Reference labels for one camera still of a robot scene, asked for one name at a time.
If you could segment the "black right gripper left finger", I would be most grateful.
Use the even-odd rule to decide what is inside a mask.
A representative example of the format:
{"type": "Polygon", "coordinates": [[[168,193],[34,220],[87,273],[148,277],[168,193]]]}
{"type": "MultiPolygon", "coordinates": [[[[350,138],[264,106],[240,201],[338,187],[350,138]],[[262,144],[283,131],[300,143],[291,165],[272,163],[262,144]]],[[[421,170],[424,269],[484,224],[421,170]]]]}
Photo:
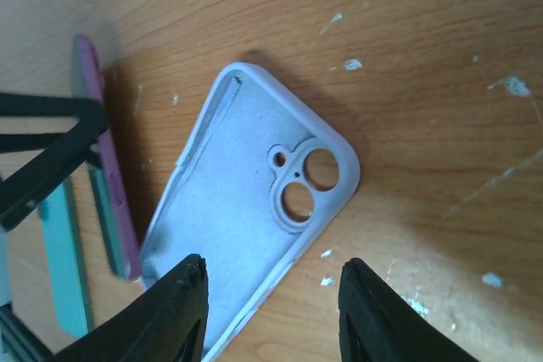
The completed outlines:
{"type": "Polygon", "coordinates": [[[54,361],[200,361],[209,312],[205,259],[190,254],[54,361]]]}

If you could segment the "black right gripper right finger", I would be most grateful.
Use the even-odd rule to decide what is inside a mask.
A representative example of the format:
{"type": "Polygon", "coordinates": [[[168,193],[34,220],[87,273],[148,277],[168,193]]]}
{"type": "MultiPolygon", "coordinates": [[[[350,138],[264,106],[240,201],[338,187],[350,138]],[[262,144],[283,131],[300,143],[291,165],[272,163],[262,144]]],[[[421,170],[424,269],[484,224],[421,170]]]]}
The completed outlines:
{"type": "Polygon", "coordinates": [[[474,361],[432,327],[363,260],[342,268],[339,347],[343,361],[474,361]]]}

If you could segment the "maroon edged phone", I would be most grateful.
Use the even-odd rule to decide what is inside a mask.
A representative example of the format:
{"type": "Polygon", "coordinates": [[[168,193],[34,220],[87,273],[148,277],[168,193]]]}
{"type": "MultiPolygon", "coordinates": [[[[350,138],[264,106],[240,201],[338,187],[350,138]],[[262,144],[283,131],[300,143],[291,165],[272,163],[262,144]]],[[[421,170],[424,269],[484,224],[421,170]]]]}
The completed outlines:
{"type": "MultiPolygon", "coordinates": [[[[105,80],[90,37],[73,37],[71,63],[73,96],[103,103],[105,80]]],[[[88,172],[109,267],[117,277],[135,280],[142,274],[142,264],[111,129],[99,136],[91,152],[97,158],[88,166],[88,172]]]]}

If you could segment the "lavender phone case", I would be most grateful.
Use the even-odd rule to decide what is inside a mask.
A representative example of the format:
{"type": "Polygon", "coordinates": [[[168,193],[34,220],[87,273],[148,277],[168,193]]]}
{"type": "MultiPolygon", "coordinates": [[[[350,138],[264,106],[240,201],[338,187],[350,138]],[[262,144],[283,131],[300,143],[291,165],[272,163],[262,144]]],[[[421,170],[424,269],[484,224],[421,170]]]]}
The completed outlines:
{"type": "Polygon", "coordinates": [[[151,287],[206,261],[203,360],[216,359],[353,196],[354,148],[273,75],[235,62],[216,77],[141,248],[151,287]]]}

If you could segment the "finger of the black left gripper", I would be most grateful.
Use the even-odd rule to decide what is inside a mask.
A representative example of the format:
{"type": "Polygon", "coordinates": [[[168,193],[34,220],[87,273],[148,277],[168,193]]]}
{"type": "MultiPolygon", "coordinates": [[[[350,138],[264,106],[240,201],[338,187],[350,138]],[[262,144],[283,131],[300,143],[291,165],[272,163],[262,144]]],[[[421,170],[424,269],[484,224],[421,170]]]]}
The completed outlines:
{"type": "Polygon", "coordinates": [[[1,152],[40,153],[1,180],[1,227],[16,228],[74,170],[92,156],[90,147],[109,128],[101,103],[89,98],[1,93],[1,116],[15,118],[72,117],[77,124],[65,133],[2,134],[1,152]]]}

